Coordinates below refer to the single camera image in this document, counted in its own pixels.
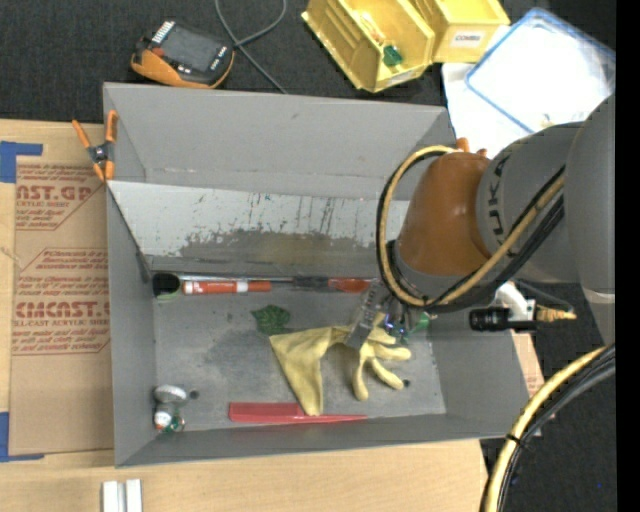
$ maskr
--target black cable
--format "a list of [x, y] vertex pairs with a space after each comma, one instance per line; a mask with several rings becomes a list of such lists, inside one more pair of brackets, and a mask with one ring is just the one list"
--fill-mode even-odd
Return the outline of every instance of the black cable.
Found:
[[451, 313], [459, 311], [478, 304], [483, 301], [490, 300], [496, 293], [496, 290], [508, 281], [522, 266], [529, 260], [536, 250], [542, 245], [547, 237], [552, 233], [555, 227], [564, 217], [564, 200], [560, 196], [558, 200], [551, 206], [542, 221], [538, 224], [533, 234], [523, 244], [521, 250], [509, 261], [509, 263], [501, 270], [490, 283], [470, 290], [458, 300], [448, 304], [440, 304], [439, 301], [446, 297], [453, 290], [462, 286], [473, 274], [465, 276], [455, 285], [445, 291], [434, 301], [433, 304], [425, 307], [427, 313]]
[[271, 30], [273, 30], [284, 18], [285, 13], [287, 12], [287, 0], [282, 0], [282, 11], [280, 12], [280, 15], [278, 16], [278, 18], [276, 18], [276, 20], [271, 23], [269, 26], [267, 26], [266, 28], [264, 28], [263, 30], [260, 30], [258, 32], [256, 32], [255, 34], [252, 34], [248, 37], [245, 37], [244, 39], [240, 40], [238, 39], [235, 34], [233, 33], [233, 31], [231, 30], [231, 27], [229, 26], [229, 24], [227, 23], [226, 19], [224, 18], [224, 16], [222, 15], [222, 11], [220, 9], [220, 0], [214, 0], [214, 6], [216, 9], [216, 14], [218, 15], [218, 18], [220, 19], [220, 23], [222, 23], [222, 26], [224, 27], [224, 29], [227, 32], [227, 35], [231, 38], [231, 40], [233, 41], [234, 44], [234, 48], [237, 48], [238, 50], [240, 50], [242, 52], [242, 54], [247, 58], [247, 60], [249, 60], [249, 62], [253, 65], [253, 67], [255, 67], [260, 74], [262, 74], [262, 76], [264, 76], [269, 82], [271, 82], [281, 93], [283, 94], [288, 94], [287, 91], [284, 89], [284, 87], [282, 87], [276, 80], [275, 78], [273, 78], [250, 54], [249, 52], [246, 50], [246, 48], [244, 47], [245, 44], [251, 43], [253, 41], [255, 41], [256, 39], [262, 37], [263, 35], [267, 34], [268, 32], [271, 32]]
[[[516, 221], [512, 224], [509, 234], [513, 232], [513, 230], [518, 226], [518, 224], [522, 221], [523, 217], [536, 207], [536, 204], [542, 197], [542, 195], [549, 190], [549, 188], [556, 182], [556, 180], [562, 175], [565, 170], [565, 166], [563, 165], [556, 171], [553, 176], [536, 192], [536, 194], [531, 198], [527, 206], [520, 213]], [[447, 313], [453, 311], [459, 311], [460, 309], [464, 309], [472, 306], [480, 301], [484, 301], [489, 299], [492, 295], [495, 294], [496, 290], [506, 281], [508, 281], [525, 263], [526, 261], [533, 255], [533, 253], [540, 247], [542, 242], [546, 240], [546, 238], [551, 234], [551, 231], [560, 223], [564, 216], [563, 206], [563, 196], [561, 195], [558, 201], [556, 201], [553, 206], [550, 208], [547, 215], [544, 217], [542, 222], [538, 225], [534, 233], [527, 239], [521, 250], [512, 260], [507, 264], [507, 266], [498, 274], [496, 278], [492, 280], [491, 283], [477, 288], [475, 291], [470, 291], [467, 294], [463, 295], [457, 301], [451, 302], [449, 304], [440, 304], [442, 299], [449, 295], [454, 290], [458, 289], [460, 286], [464, 285], [474, 273], [465, 276], [460, 281], [455, 283], [451, 288], [442, 293], [437, 299], [435, 299], [432, 304], [425, 308], [427, 313]]]
[[616, 370], [615, 343], [607, 347], [590, 365], [577, 372], [560, 389], [558, 389], [531, 419], [526, 430], [516, 441], [516, 448], [509, 460], [504, 477], [500, 485], [497, 511], [503, 509], [509, 492], [509, 485], [516, 470], [517, 463], [523, 450], [527, 448], [530, 439], [542, 426], [549, 421], [560, 409], [566, 406], [576, 397], [592, 388], [596, 384], [611, 377]]

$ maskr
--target bin floor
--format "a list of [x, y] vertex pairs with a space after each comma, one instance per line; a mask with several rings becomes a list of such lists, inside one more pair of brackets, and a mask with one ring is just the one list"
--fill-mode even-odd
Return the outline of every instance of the bin floor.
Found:
[[[242, 426], [228, 419], [230, 402], [296, 401], [269, 337], [257, 330], [251, 312], [268, 305], [284, 308], [291, 315], [286, 327], [295, 331], [345, 325], [358, 302], [357, 294], [287, 288], [155, 301], [157, 384], [197, 392], [181, 411], [187, 430]], [[444, 414], [431, 343], [424, 332], [414, 337], [409, 361], [383, 361], [408, 381], [405, 389], [392, 390], [369, 371], [369, 399], [364, 402], [354, 397], [351, 387], [356, 352], [342, 345], [330, 348], [321, 360], [324, 412], [369, 417]]]

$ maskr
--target yellow cable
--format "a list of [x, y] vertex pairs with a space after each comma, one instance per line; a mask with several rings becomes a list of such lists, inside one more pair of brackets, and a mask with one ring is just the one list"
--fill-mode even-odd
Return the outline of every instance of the yellow cable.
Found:
[[[405, 174], [405, 172], [413, 165], [413, 163], [418, 159], [430, 153], [450, 153], [452, 151], [456, 151], [447, 146], [429, 146], [423, 149], [416, 151], [411, 154], [398, 168], [398, 170], [394, 173], [389, 181], [386, 190], [386, 196], [381, 205], [380, 209], [380, 219], [378, 222], [378, 260], [381, 264], [381, 270], [383, 273], [383, 278], [389, 288], [393, 291], [393, 293], [403, 302], [410, 304], [412, 306], [425, 307], [433, 304], [435, 299], [424, 300], [421, 297], [413, 296], [407, 293], [396, 280], [393, 272], [391, 271], [391, 264], [389, 262], [389, 256], [386, 250], [386, 229], [387, 229], [387, 215], [389, 211], [389, 205], [391, 203], [391, 198], [393, 197], [393, 191], [395, 190], [398, 182]], [[507, 252], [513, 247], [513, 245], [518, 241], [520, 236], [524, 233], [524, 231], [532, 224], [538, 214], [544, 209], [545, 206], [551, 202], [551, 200], [556, 196], [556, 194], [562, 189], [564, 186], [564, 175], [561, 173], [551, 184], [551, 186], [538, 198], [535, 204], [529, 208], [529, 210], [522, 217], [520, 222], [515, 226], [515, 228], [511, 231], [510, 235], [506, 238], [506, 240], [500, 245], [498, 250], [480, 267], [476, 270], [467, 281], [465, 281], [459, 288], [451, 291], [445, 297], [440, 300], [440, 303], [446, 304], [452, 300], [457, 299], [469, 289], [471, 289], [474, 285], [476, 285], [487, 273], [493, 269], [498, 261], [507, 254]]]
[[562, 370], [555, 373], [547, 382], [545, 382], [538, 392], [529, 400], [524, 407], [522, 413], [513, 424], [509, 437], [506, 439], [498, 459], [493, 467], [491, 477], [487, 484], [487, 492], [483, 503], [483, 512], [495, 512], [498, 510], [498, 501], [500, 497], [500, 489], [502, 481], [509, 467], [509, 462], [518, 446], [515, 439], [521, 439], [529, 422], [536, 414], [538, 409], [549, 399], [549, 397], [570, 377], [582, 370], [591, 363], [596, 357], [604, 352], [609, 346], [600, 347], [582, 357], [576, 359]]
[[432, 153], [451, 153], [456, 151], [453, 148], [448, 146], [428, 146], [426, 148], [419, 149], [413, 154], [409, 155], [409, 157], [402, 162], [400, 167], [396, 170], [396, 172], [391, 176], [391, 180], [389, 181], [386, 189], [386, 196], [383, 199], [379, 222], [378, 222], [378, 261], [381, 265], [382, 274], [385, 282], [391, 288], [393, 293], [403, 302], [411, 304], [413, 306], [425, 306], [424, 300], [414, 297], [413, 295], [408, 294], [404, 291], [404, 289], [400, 286], [398, 281], [396, 280], [393, 272], [391, 271], [391, 264], [389, 262], [389, 255], [387, 253], [386, 248], [386, 232], [387, 232], [387, 214], [389, 211], [389, 205], [391, 204], [391, 199], [393, 197], [393, 191], [395, 190], [398, 182], [402, 178], [405, 172], [414, 164], [416, 160], [422, 158], [423, 156], [432, 154]]

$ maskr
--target black connector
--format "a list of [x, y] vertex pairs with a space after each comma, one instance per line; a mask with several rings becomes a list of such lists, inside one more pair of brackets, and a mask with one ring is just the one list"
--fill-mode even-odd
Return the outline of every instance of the black connector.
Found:
[[510, 320], [511, 310], [502, 307], [474, 309], [469, 312], [469, 326], [474, 331], [534, 331], [537, 322], [533, 320]]

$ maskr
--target plastic container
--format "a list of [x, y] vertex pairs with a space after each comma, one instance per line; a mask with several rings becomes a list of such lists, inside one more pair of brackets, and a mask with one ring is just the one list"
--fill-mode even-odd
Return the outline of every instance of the plastic container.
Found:
[[411, 0], [436, 34], [433, 62], [478, 62], [500, 26], [511, 24], [498, 0]]
[[615, 92], [615, 52], [550, 12], [531, 9], [467, 73], [469, 89], [535, 133], [584, 121]]
[[387, 89], [433, 63], [435, 34], [409, 0], [311, 0], [302, 18], [357, 89]]

